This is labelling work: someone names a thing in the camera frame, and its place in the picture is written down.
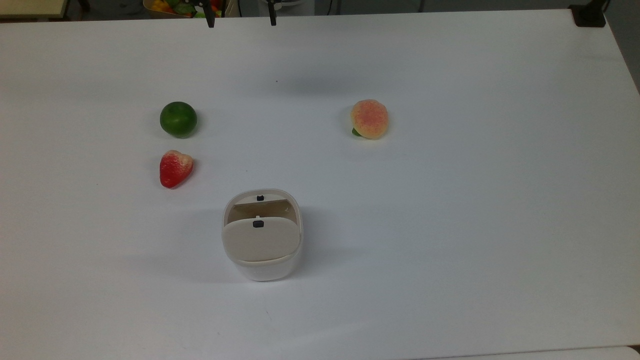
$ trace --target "table surface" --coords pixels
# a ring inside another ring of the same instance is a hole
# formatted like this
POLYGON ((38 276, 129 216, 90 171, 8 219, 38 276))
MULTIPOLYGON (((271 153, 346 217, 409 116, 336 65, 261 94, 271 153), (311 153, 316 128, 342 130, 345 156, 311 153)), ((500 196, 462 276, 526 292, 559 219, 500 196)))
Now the table surface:
POLYGON ((449 360, 640 360, 640 354, 628 347, 590 348, 521 354, 449 357, 449 360))
POLYGON ((569 11, 0 24, 0 358, 416 359, 640 343, 640 97, 569 11), (374 98, 389 132, 351 135, 374 98), (192 104, 198 131, 158 116, 192 104), (174 190, 170 149, 196 159, 174 190), (300 267, 224 207, 291 193, 300 267))
POLYGON ((63 17, 67 0, 0 0, 0 18, 63 17))

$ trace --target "peach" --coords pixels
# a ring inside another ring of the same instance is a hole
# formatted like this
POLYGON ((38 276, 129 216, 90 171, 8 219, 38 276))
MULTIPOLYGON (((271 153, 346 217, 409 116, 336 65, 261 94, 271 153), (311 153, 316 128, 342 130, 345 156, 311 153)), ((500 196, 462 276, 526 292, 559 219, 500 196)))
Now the peach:
POLYGON ((375 100, 358 101, 351 110, 353 129, 367 139, 377 139, 387 132, 387 108, 375 100))

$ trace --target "container opening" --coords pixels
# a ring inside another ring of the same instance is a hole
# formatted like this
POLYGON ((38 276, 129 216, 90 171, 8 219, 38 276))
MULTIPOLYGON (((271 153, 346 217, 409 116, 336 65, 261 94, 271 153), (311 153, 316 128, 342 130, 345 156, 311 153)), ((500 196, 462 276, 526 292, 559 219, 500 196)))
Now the container opening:
POLYGON ((291 205, 288 200, 261 201, 234 205, 229 211, 227 223, 230 224, 234 221, 255 217, 288 218, 296 225, 299 225, 293 205, 291 205))

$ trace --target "fruit basket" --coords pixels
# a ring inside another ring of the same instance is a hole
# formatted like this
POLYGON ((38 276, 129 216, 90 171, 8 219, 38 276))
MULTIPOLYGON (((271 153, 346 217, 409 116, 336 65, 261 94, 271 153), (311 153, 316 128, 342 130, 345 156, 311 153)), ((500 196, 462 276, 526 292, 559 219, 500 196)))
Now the fruit basket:
MULTIPOLYGON (((219 8, 216 7, 216 5, 221 6, 220 3, 221 1, 219 0, 211 0, 211 7, 216 17, 221 17, 222 15, 219 8)), ((201 8, 186 4, 181 0, 143 0, 142 4, 152 19, 189 19, 192 17, 204 17, 201 8)))

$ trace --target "white container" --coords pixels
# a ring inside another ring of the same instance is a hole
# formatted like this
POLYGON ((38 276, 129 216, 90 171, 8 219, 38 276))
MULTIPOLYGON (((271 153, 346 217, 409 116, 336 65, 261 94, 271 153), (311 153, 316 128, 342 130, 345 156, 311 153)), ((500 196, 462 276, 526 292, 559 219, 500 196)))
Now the white container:
POLYGON ((302 234, 298 203, 282 190, 243 192, 225 208, 225 252, 251 280, 270 281, 289 275, 301 257, 302 234))

